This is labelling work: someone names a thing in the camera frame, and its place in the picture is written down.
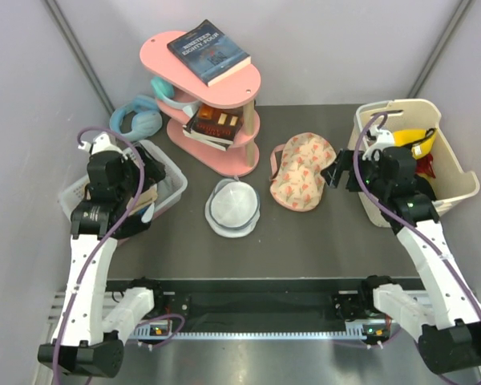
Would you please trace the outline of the yellow black bra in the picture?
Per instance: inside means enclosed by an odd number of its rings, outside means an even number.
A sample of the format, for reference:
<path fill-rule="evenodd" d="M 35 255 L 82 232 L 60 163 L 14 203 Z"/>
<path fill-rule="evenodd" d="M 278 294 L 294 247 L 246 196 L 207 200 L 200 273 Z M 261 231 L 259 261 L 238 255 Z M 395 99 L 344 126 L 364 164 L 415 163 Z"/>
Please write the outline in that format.
<path fill-rule="evenodd" d="M 436 140 L 437 128 L 414 128 L 393 132 L 394 144 L 397 147 L 408 148 L 412 156 L 422 159 L 430 154 Z"/>

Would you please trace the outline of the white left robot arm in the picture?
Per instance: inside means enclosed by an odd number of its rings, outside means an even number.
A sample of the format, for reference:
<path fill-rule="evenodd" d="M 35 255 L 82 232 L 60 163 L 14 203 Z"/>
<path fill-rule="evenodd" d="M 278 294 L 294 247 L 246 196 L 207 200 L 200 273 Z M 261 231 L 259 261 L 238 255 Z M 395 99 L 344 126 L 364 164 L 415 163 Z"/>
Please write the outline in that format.
<path fill-rule="evenodd" d="M 157 318 L 166 300 L 156 285 L 130 286 L 103 315 L 107 275 L 117 245 L 149 229 L 155 201 L 143 199 L 165 178 L 164 164 L 142 145 L 128 152 L 92 146 L 83 199 L 71 212 L 71 267 L 63 308 L 49 342 L 38 348 L 42 365 L 61 374 L 114 378 L 124 345 L 146 315 Z"/>

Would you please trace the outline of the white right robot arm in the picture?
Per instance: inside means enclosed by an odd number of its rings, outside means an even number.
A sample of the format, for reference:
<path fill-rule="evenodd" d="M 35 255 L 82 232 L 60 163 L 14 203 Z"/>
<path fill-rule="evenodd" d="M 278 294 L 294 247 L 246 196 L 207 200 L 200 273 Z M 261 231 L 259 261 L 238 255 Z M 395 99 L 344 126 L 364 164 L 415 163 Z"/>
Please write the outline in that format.
<path fill-rule="evenodd" d="M 390 225 L 430 300 L 423 306 L 393 278 L 372 275 L 359 286 L 359 310 L 370 318 L 384 314 L 395 320 L 440 378 L 481 367 L 481 304 L 455 263 L 429 183 L 416 174 L 415 158 L 401 147 L 377 150 L 369 157 L 342 149 L 321 176 L 335 188 L 344 172 L 349 174 L 346 189 L 364 193 Z"/>

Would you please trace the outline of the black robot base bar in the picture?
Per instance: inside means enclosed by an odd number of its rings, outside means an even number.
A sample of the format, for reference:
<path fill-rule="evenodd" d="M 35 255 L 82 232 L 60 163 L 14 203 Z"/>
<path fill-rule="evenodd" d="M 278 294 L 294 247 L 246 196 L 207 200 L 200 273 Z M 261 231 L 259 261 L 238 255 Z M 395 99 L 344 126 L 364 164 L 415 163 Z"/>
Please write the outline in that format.
<path fill-rule="evenodd" d="M 377 284 L 399 284 L 411 293 L 422 291 L 417 278 L 263 278 L 160 279 L 138 278 L 107 282 L 114 300 L 127 290 L 154 291 L 149 318 L 174 314 L 164 322 L 180 331 L 330 331 L 348 323 L 384 324 L 385 317 L 369 303 L 368 289 Z"/>

